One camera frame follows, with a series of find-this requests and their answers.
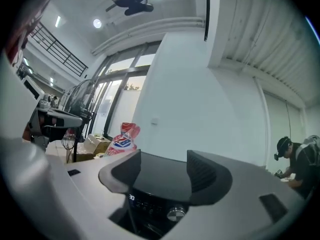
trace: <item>backpack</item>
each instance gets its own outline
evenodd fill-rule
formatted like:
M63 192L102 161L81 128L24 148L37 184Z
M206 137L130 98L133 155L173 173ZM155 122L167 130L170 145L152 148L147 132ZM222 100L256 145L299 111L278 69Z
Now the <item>backpack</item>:
M314 154L314 162L311 162L308 156L306 156L309 161L309 165L320 168L320 138L317 135L309 136L298 147L298 149L295 152L296 161L298 160L298 156L301 153L301 151L308 146L313 150Z

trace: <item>metal railing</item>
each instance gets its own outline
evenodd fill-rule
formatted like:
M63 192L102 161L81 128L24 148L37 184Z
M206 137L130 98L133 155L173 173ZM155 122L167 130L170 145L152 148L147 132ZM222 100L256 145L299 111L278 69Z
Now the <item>metal railing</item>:
M30 33L30 36L48 53L65 65L77 76L81 77L88 68L81 60L73 55L50 31L40 22Z

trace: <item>small black object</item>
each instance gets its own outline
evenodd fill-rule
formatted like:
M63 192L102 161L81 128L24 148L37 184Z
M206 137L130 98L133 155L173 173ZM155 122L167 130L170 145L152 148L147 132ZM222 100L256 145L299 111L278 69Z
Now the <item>small black object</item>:
M73 176L73 175L79 174L79 173L80 173L80 171L77 170L77 169L68 170L68 174L70 175L70 177Z
M279 221L288 212L275 194L262 195L259 199L273 223Z

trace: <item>cardboard box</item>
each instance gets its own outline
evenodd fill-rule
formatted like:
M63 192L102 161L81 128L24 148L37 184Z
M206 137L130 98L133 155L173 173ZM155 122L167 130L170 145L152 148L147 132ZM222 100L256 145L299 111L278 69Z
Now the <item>cardboard box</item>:
M76 161L82 162L93 159L97 154L106 152L111 141L102 137L89 134L83 143L78 143L76 151ZM72 163L74 152L66 151L67 163Z

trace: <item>person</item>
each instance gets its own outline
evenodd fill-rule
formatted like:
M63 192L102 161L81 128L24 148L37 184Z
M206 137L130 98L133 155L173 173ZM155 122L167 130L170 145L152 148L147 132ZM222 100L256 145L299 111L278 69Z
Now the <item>person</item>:
M56 109L57 108L57 104L56 104L56 100L57 100L57 96L54 96L53 99L50 102L50 105L52 108Z
M286 184L306 199L317 184L316 172L314 167L310 166L310 163L315 161L315 154L310 146L306 146L296 158L296 152L301 145L301 143L292 142L287 136L281 138L276 145L278 155L275 154L275 159L277 160L277 156L290 160L290 167L281 178L287 178L295 173L295 178Z

